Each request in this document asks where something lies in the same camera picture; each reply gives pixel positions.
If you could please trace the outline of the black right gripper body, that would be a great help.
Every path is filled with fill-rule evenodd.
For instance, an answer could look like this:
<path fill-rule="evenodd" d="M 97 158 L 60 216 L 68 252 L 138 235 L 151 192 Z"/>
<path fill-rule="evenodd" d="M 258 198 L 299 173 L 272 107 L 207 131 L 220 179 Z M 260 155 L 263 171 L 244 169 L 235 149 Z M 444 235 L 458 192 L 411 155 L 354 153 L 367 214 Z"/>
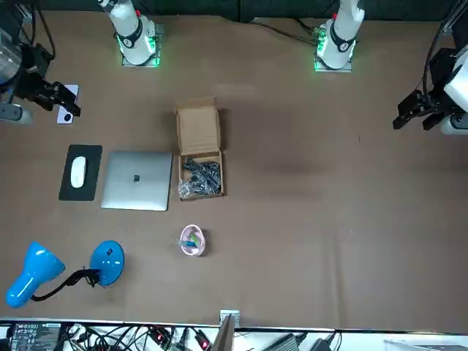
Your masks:
<path fill-rule="evenodd" d="M 14 95 L 40 107 L 53 107 L 53 84 L 46 81 L 45 75 L 54 56 L 41 44 L 20 44 L 20 49 L 22 60 L 15 77 Z"/>

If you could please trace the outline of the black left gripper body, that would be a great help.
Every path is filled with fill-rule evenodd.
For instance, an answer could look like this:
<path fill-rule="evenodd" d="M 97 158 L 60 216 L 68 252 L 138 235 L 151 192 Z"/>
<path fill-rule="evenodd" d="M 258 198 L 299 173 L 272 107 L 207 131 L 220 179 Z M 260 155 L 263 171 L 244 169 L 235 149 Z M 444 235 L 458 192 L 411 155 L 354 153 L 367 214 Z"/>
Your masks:
<path fill-rule="evenodd" d="M 423 115 L 458 110 L 456 103 L 444 91 L 445 85 L 453 77 L 455 63 L 454 48 L 441 48 L 429 60 L 429 68 L 423 76 Z"/>

